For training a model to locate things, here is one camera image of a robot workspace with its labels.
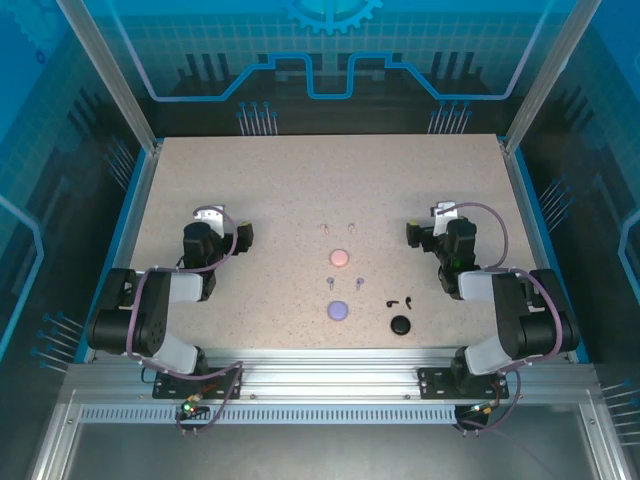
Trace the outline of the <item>grey metal sheet panel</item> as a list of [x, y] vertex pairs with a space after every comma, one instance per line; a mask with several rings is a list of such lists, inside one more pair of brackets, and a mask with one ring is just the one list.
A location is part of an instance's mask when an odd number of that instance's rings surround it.
[[500, 432], [446, 426], [85, 425], [65, 480], [596, 480], [569, 415], [522, 415]]

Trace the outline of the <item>aluminium table side rail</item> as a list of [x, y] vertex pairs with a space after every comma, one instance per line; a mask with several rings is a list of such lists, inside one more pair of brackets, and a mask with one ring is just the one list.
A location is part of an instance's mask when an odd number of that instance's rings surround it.
[[115, 225], [109, 248], [105, 257], [96, 290], [89, 307], [85, 328], [76, 350], [74, 363], [86, 363], [92, 358], [92, 350], [88, 346], [86, 334], [98, 300], [105, 285], [107, 275], [112, 267], [128, 267], [133, 256], [139, 234], [144, 210], [153, 183], [156, 167], [160, 156], [161, 146], [151, 154], [142, 150], [136, 160], [136, 165], [127, 187], [123, 204]]
[[538, 268], [549, 268], [556, 274], [561, 291], [569, 306], [569, 312], [573, 314], [573, 305], [571, 304], [566, 284], [551, 243], [551, 237], [545, 223], [542, 206], [538, 199], [538, 194], [535, 192], [531, 175], [520, 148], [517, 148], [512, 154], [505, 153], [504, 163], [511, 181], [534, 263]]

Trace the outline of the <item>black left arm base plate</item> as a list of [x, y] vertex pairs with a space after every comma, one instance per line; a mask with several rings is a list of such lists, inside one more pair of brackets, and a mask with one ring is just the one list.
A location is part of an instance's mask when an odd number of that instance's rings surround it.
[[201, 381], [178, 379], [168, 374], [157, 373], [153, 384], [152, 397], [161, 400], [186, 400], [194, 394], [200, 394], [204, 400], [223, 400], [230, 387], [233, 387], [230, 398], [240, 397], [242, 376], [233, 383], [237, 372], [234, 369], [221, 376]]

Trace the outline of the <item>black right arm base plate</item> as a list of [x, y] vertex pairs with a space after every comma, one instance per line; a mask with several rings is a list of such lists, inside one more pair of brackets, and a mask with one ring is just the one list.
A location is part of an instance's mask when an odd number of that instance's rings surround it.
[[420, 368], [418, 387], [422, 400], [508, 399], [507, 382], [496, 374], [474, 376], [450, 368]]

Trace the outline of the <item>aluminium mounting rail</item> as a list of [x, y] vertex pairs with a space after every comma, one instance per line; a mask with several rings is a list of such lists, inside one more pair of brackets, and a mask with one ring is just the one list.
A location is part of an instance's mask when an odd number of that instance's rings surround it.
[[[207, 356], [213, 366], [243, 363], [242, 404], [416, 404], [417, 371], [447, 368], [453, 348], [222, 349]], [[59, 403], [146, 404], [151, 387], [140, 366], [126, 357], [97, 354], [67, 370]], [[571, 355], [521, 368], [522, 403], [601, 403], [596, 369]]]

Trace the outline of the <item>aluminium frame post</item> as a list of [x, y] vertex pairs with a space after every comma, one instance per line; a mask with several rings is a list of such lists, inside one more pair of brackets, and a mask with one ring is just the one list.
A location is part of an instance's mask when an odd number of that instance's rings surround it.
[[509, 127], [504, 153], [514, 156], [516, 149], [550, 94], [553, 86], [581, 40], [602, 0], [576, 0], [528, 94]]
[[158, 144], [151, 126], [83, 0], [56, 0], [56, 3], [136, 140], [147, 154], [155, 154]]

